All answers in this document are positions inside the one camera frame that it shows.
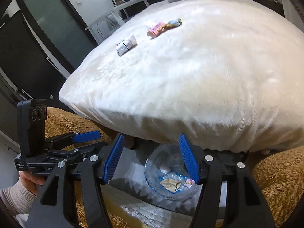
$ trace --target door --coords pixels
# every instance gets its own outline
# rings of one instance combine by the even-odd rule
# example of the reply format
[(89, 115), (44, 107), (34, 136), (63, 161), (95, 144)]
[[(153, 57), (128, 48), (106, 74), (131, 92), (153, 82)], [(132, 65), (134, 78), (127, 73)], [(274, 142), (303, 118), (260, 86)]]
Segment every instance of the door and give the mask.
[(0, 29), (0, 58), (1, 69), (26, 98), (46, 99), (49, 107), (71, 112), (58, 98), (66, 79), (40, 48), (21, 12)]
[(17, 0), (38, 37), (72, 73), (98, 44), (68, 0)]

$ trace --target glass panel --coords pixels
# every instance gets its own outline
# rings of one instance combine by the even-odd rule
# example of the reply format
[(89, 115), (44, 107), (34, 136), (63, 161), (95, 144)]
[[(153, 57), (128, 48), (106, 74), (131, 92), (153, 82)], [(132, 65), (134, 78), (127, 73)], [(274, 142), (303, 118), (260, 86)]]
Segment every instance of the glass panel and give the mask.
[(95, 48), (62, 0), (24, 0), (24, 3), (44, 33), (74, 68)]

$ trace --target knit sleeve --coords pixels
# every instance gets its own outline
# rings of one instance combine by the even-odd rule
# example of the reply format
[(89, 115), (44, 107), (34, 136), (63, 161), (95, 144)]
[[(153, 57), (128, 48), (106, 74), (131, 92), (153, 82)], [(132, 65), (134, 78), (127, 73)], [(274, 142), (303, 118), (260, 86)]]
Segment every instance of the knit sleeve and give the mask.
[(29, 213), (36, 196), (18, 182), (9, 188), (0, 190), (0, 197), (13, 216)]

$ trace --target transparent bowl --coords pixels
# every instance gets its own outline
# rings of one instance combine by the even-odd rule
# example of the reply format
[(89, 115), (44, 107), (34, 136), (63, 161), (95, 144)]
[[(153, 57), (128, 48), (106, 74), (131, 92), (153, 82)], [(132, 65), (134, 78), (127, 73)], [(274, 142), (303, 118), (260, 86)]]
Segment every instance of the transparent bowl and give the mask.
[[(163, 173), (160, 168), (169, 168), (170, 172)], [(160, 145), (154, 150), (145, 164), (145, 178), (148, 186), (167, 200), (185, 201), (192, 198), (197, 191), (195, 183), (190, 188), (184, 186), (190, 176), (180, 149), (176, 145)], [(181, 182), (181, 186), (175, 193), (161, 185), (161, 181), (166, 178)]]

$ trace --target fluffy pillow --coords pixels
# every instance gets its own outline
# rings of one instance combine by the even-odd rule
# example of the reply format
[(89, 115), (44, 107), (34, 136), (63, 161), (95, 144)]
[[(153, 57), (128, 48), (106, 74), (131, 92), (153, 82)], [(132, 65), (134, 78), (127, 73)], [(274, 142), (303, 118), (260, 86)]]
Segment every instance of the fluffy pillow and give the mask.
[[(149, 39), (150, 20), (183, 25)], [(134, 34), (122, 57), (115, 44)], [(75, 112), (159, 143), (288, 149), (304, 139), (304, 34), (251, 0), (153, 4), (95, 48), (59, 93)]]

